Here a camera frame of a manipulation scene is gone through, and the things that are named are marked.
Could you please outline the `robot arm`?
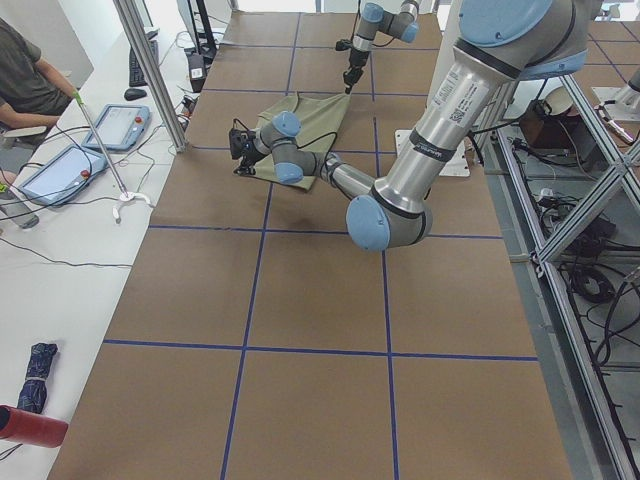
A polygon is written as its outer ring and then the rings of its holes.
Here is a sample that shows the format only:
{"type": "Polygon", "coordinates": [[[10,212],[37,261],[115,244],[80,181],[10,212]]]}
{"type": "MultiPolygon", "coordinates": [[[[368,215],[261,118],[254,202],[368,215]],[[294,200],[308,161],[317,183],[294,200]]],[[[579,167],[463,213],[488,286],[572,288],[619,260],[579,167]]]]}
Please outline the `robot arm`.
{"type": "Polygon", "coordinates": [[[346,94],[350,94],[360,80],[378,33],[389,36],[391,41],[412,43],[415,40],[420,9],[421,1],[414,0],[403,1],[397,13],[389,12],[375,2],[367,2],[363,7],[358,2],[350,38],[341,39],[335,45],[336,51],[349,51],[349,67],[343,72],[346,94]]]}
{"type": "Polygon", "coordinates": [[[346,225],[368,251],[413,245],[430,231],[425,198],[474,121],[507,82],[558,77],[582,68],[598,1],[464,1],[453,64],[411,130],[389,173],[374,179],[333,153],[303,150],[301,123],[283,111],[257,129],[229,132],[231,155],[248,172],[271,157],[282,184],[325,180],[350,200],[346,225]]]}

